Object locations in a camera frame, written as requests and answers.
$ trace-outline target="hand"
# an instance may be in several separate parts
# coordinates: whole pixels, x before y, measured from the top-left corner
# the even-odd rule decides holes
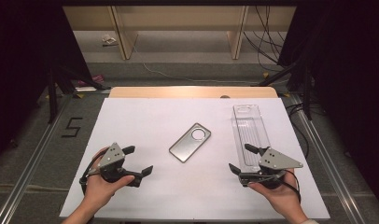
[[[92,168],[97,167],[100,159],[102,159],[102,157],[93,163]],[[133,175],[126,175],[117,182],[108,183],[104,181],[100,175],[89,176],[84,199],[76,211],[74,211],[63,223],[87,223],[100,208],[110,201],[111,197],[118,189],[128,185],[133,180]]]
[[[293,174],[286,172],[284,181],[296,188],[297,182]],[[302,210],[297,194],[289,187],[281,185],[277,189],[267,189],[260,183],[249,183],[248,186],[262,194],[274,210],[290,223],[303,223],[308,219]]]

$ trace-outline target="white sheet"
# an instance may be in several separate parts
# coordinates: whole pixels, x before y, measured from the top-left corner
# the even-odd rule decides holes
[[[231,117],[234,105],[258,105],[271,147],[301,161],[296,169],[302,206],[310,218],[330,218],[280,99],[105,99],[61,212],[69,216],[83,196],[78,180],[102,147],[136,146],[123,167],[154,165],[140,188],[120,189],[96,216],[142,221],[256,221],[281,219],[257,192],[243,188],[228,163],[239,166]],[[169,147],[195,122],[211,136],[186,163]]]

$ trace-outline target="person's right hand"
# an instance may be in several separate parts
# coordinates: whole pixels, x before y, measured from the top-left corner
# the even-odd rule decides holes
[[[284,181],[296,188],[297,183],[293,174],[286,172]],[[302,210],[296,192],[289,187],[281,185],[276,189],[267,189],[260,183],[249,183],[248,186],[262,194],[269,201],[274,210],[285,217],[290,223],[303,223],[308,219]]]

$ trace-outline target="gray carpet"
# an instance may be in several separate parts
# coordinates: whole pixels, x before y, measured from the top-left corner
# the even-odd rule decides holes
[[[197,80],[215,80],[196,82],[180,78],[165,77],[161,74],[149,73],[141,63],[90,63],[89,68],[93,75],[103,74],[106,86],[176,86],[176,85],[207,85],[207,86],[249,86],[249,82],[263,80],[260,76],[263,69],[254,64],[200,64],[200,63],[148,63],[149,69],[158,70],[172,77],[190,77]],[[275,84],[279,92],[285,92],[285,83]],[[30,182],[31,185],[42,186],[45,189],[28,189],[12,218],[11,223],[60,223],[60,209],[63,206],[68,189],[73,181],[85,147],[91,135],[106,94],[87,93],[83,98],[73,98],[64,110],[57,129],[49,146],[38,164],[36,172]],[[292,105],[290,97],[282,98],[285,105]],[[0,157],[0,207],[3,204],[10,187],[16,183],[26,162],[35,150],[38,140],[46,129],[49,119],[48,99],[40,97],[39,108],[35,108],[32,116],[23,126],[17,140],[17,148],[8,148]],[[323,115],[320,108],[312,108],[313,123],[316,126],[323,142],[344,183],[354,195],[358,206],[367,223],[379,223],[379,203],[359,174],[356,165],[344,155],[345,148],[339,135],[330,123],[328,115]],[[75,130],[66,130],[71,118],[82,118],[72,122],[80,127],[75,138],[62,138],[72,134]],[[296,123],[304,133],[304,128],[298,115],[294,115]],[[302,149],[306,144],[302,136],[296,131]],[[331,219],[320,223],[350,223],[344,208],[336,196],[335,190],[318,158],[315,148],[309,142],[309,156],[307,161],[317,186],[322,194],[326,206],[330,210]],[[118,221],[96,220],[95,223],[119,223]]]

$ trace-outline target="transparent plastic box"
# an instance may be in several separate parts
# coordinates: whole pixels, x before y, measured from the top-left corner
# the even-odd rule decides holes
[[[257,105],[234,105],[232,127],[242,173],[260,170],[260,154],[245,149],[245,144],[255,147],[269,147],[268,135]]]

